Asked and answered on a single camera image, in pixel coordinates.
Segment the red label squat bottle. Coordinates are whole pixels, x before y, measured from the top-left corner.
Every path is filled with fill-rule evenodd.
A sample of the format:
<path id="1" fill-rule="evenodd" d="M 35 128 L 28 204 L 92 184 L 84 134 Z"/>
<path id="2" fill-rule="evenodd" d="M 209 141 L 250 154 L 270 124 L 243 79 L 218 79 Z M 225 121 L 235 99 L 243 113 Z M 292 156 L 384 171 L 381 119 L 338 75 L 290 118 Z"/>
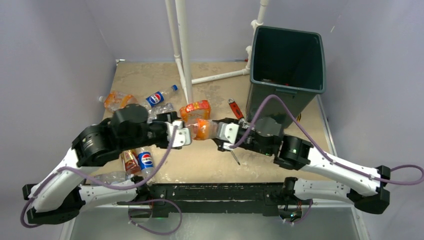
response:
<path id="1" fill-rule="evenodd" d="M 181 107 L 179 113 L 185 123 L 192 123 L 198 119 L 208 120 L 211 106 L 208 100 L 200 100 Z"/>

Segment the orange juice bottle white cap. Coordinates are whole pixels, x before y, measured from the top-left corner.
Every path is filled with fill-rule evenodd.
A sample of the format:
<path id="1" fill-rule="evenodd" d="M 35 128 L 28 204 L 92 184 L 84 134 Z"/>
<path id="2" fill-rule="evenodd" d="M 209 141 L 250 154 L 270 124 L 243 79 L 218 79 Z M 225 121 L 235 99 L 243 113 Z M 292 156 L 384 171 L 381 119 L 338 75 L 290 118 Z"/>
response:
<path id="1" fill-rule="evenodd" d="M 217 137 L 219 124 L 209 119 L 196 119 L 186 125 L 190 137 L 196 141 L 204 141 Z"/>

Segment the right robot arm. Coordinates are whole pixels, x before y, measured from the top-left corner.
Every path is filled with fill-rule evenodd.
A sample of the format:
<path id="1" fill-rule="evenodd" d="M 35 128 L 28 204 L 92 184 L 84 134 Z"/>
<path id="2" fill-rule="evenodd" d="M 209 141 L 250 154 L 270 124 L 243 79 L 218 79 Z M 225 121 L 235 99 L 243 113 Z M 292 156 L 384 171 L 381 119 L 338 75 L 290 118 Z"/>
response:
<path id="1" fill-rule="evenodd" d="M 213 141 L 221 152 L 241 140 L 240 148 L 273 157 L 273 163 L 286 170 L 304 171 L 328 180 L 305 180 L 287 177 L 275 198 L 286 204 L 311 199 L 334 200 L 352 204 L 356 209 L 380 215 L 390 204 L 385 183 L 390 168 L 365 167 L 319 151 L 311 142 L 284 134 L 284 128 L 271 117 L 264 117 L 248 130 L 238 120 L 213 120 L 217 130 Z"/>

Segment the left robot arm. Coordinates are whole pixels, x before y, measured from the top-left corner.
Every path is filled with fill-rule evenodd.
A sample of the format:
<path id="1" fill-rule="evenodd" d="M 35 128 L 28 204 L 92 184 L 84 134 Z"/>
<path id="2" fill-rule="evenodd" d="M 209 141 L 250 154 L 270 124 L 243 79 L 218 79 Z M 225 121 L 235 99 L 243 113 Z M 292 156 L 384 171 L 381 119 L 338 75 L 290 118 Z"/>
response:
<path id="1" fill-rule="evenodd" d="M 127 150 L 155 145 L 171 149 L 190 145 L 190 131 L 176 112 L 148 122 L 148 111 L 139 104 L 116 110 L 110 118 L 85 128 L 72 142 L 65 157 L 40 183 L 27 184 L 22 192 L 26 204 L 20 214 L 25 228 L 58 225 L 79 213 L 101 205 L 134 201 L 146 203 L 146 180 L 119 184 L 97 182 L 81 186 L 84 179 Z"/>

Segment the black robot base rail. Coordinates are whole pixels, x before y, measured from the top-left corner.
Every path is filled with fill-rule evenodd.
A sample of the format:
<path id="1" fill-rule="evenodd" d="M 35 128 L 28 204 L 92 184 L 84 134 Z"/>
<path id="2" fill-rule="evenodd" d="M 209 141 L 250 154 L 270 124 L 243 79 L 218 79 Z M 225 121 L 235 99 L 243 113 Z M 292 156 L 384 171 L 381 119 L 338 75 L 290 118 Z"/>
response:
<path id="1" fill-rule="evenodd" d="M 156 183 L 136 189 L 131 205 L 146 205 L 153 218 L 170 213 L 261 214 L 299 218 L 311 200 L 294 196 L 294 179 L 266 183 Z"/>

